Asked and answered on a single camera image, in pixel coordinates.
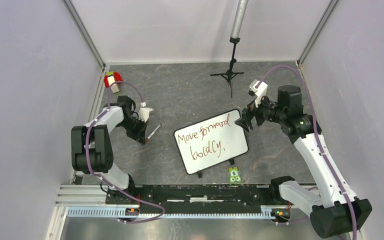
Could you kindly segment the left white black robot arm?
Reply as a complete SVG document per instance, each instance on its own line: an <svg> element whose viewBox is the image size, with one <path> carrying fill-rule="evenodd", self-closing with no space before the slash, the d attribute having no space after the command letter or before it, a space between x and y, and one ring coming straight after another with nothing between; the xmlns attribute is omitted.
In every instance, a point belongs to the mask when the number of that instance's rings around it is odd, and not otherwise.
<svg viewBox="0 0 384 240"><path fill-rule="evenodd" d="M102 112L84 125L71 129L71 165L76 172L97 177L125 204L133 203L137 190L133 178L114 163L110 133L115 128L124 128L126 136L141 145L146 143L146 128L153 108L145 102L136 103L122 95L116 102L105 106Z"/></svg>

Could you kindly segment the white whiteboard black frame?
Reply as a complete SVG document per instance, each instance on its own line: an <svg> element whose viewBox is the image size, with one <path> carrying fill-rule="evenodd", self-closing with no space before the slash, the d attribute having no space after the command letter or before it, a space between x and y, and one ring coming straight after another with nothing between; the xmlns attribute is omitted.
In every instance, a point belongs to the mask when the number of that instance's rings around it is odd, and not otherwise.
<svg viewBox="0 0 384 240"><path fill-rule="evenodd" d="M177 150L188 175L249 151L245 130L235 124L240 117L238 109L231 109L173 132Z"/></svg>

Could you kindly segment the white marker red cap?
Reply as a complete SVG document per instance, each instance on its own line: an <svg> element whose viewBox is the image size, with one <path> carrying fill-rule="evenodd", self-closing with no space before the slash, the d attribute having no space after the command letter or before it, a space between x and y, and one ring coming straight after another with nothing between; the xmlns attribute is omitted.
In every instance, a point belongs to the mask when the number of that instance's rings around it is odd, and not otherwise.
<svg viewBox="0 0 384 240"><path fill-rule="evenodd" d="M152 137L153 135L157 132L157 130L162 126L162 124L160 123L159 125L156 126L156 128L145 138L145 143L147 143Z"/></svg>

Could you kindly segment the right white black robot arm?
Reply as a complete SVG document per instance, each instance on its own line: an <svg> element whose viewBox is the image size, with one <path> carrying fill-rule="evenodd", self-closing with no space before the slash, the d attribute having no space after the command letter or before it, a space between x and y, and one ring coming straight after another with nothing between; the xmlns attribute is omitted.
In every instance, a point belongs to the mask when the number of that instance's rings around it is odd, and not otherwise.
<svg viewBox="0 0 384 240"><path fill-rule="evenodd" d="M346 183L328 151L322 131L310 114L304 112L301 89L283 85L277 90L277 100L266 95L268 86L253 83L253 97L241 112L236 125L245 131L264 122L280 125L281 131L303 157L315 181L318 193L300 185L293 177L273 178L269 184L269 199L275 204L291 203L307 215L315 233L323 239L351 233L362 228L372 212L368 199L359 198Z"/></svg>

